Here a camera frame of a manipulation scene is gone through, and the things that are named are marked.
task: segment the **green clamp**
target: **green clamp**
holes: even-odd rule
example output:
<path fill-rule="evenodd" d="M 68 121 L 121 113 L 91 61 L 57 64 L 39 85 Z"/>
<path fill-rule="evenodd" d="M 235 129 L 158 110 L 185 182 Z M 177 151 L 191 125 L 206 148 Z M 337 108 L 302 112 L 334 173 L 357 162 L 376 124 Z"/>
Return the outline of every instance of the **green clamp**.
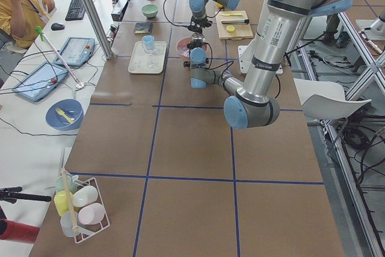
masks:
<path fill-rule="evenodd" d="M 44 33 L 44 32 L 43 32 L 41 26 L 37 26 L 37 27 L 35 28 L 35 30 L 37 31 L 37 33 L 40 34 L 40 39 L 41 39 L 42 41 L 44 41 L 44 38 L 43 38 L 43 33 Z"/>

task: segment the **yellow shirt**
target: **yellow shirt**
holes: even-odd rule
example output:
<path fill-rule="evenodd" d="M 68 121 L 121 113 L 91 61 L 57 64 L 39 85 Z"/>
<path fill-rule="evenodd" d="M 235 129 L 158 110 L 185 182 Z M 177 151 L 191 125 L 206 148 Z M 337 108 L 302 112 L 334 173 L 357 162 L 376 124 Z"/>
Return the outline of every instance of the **yellow shirt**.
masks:
<path fill-rule="evenodd" d="M 49 18 L 49 16 L 41 8 L 38 0 L 29 0 L 33 3 L 35 8 L 39 11 L 41 15 L 44 15 Z M 22 10 L 24 13 L 24 18 L 26 22 L 26 31 L 24 37 L 13 38 L 16 41 L 16 45 L 21 48 L 28 48 L 33 44 L 34 40 L 38 36 L 38 33 L 35 31 L 35 27 L 40 25 L 42 28 L 46 25 L 40 18 L 38 12 L 35 11 L 34 7 L 29 3 L 28 0 L 22 0 Z M 12 9 L 10 5 L 10 0 L 0 0 L 0 28 L 4 30 L 9 35 L 11 34 L 10 21 L 12 17 Z"/>

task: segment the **tablet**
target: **tablet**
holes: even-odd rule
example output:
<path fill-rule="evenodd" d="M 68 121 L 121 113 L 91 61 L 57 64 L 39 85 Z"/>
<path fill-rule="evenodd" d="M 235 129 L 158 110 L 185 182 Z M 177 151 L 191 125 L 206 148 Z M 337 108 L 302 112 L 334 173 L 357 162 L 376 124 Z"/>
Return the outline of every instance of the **tablet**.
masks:
<path fill-rule="evenodd" d="M 95 48 L 95 39 L 87 37 L 69 37 L 59 54 L 69 66 L 82 66 L 92 55 Z M 61 60 L 57 57 L 54 64 L 62 66 Z"/>
<path fill-rule="evenodd" d="M 67 74 L 68 70 L 65 67 L 45 62 L 12 90 L 31 102 L 38 102 L 66 78 Z"/>

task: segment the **white desk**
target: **white desk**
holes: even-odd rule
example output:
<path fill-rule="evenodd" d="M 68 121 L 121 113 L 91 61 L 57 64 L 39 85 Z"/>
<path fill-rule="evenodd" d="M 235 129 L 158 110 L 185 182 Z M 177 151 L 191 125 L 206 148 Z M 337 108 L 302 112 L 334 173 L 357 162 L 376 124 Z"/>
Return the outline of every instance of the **white desk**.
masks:
<path fill-rule="evenodd" d="M 98 43 L 92 29 L 87 14 L 83 20 L 66 22 L 64 18 L 67 13 L 70 0 L 65 0 L 64 5 L 58 8 L 57 12 L 44 28 L 44 33 L 52 44 L 60 49 L 70 36 L 93 37 Z M 110 12 L 112 5 L 110 0 L 94 0 L 96 10 L 99 13 L 100 21 L 107 33 L 109 26 L 113 23 Z M 61 31 L 52 31 L 51 24 L 62 22 L 66 28 Z M 42 43 L 40 38 L 36 44 L 43 51 L 51 50 L 46 43 Z M 26 55 L 33 54 L 39 50 L 32 45 Z M 53 60 L 55 55 L 48 54 L 47 58 Z M 34 55 L 26 58 L 15 68 L 26 73 L 32 72 L 45 59 L 42 55 Z M 99 48 L 88 64 L 75 70 L 75 75 L 82 82 L 92 82 L 97 84 L 105 63 L 103 51 Z M 13 76 L 23 79 L 23 74 L 14 73 Z M 48 108 L 54 103 L 67 98 L 73 98 L 75 81 L 68 75 L 64 80 L 65 84 L 59 84 L 47 97 L 37 103 L 28 102 L 15 94 L 0 94 L 0 117 L 5 121 L 16 126 L 22 132 L 32 134 L 75 134 L 78 130 L 60 132 L 52 129 L 45 122 L 45 114 Z M 17 84 L 17 80 L 9 77 L 3 89 L 12 88 Z M 87 85 L 82 90 L 76 92 L 76 99 L 80 101 L 85 112 L 90 103 L 90 97 L 94 92 L 94 87 Z M 60 159 L 64 152 L 64 160 L 67 159 L 75 136 L 30 136 L 20 134 L 8 124 L 0 121 L 0 188 L 22 186 L 23 193 L 41 194 L 53 196 L 54 183 L 58 176 Z M 0 202 L 5 215 L 8 219 L 33 226 L 41 226 L 46 214 L 49 203 L 18 200 L 14 205 L 8 202 Z M 28 256 L 32 244 L 15 243 L 11 241 L 0 241 L 1 256 Z"/>

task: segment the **person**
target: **person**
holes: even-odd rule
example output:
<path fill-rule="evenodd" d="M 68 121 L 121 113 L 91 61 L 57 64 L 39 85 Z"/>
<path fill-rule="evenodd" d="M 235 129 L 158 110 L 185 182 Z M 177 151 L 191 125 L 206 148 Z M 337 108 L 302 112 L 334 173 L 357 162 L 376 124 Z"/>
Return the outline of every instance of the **person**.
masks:
<path fill-rule="evenodd" d="M 30 47 L 38 36 L 35 28 L 43 28 L 55 8 L 54 0 L 42 0 L 42 4 L 45 9 L 38 0 L 0 0 L 0 29 L 11 35 L 17 46 Z"/>

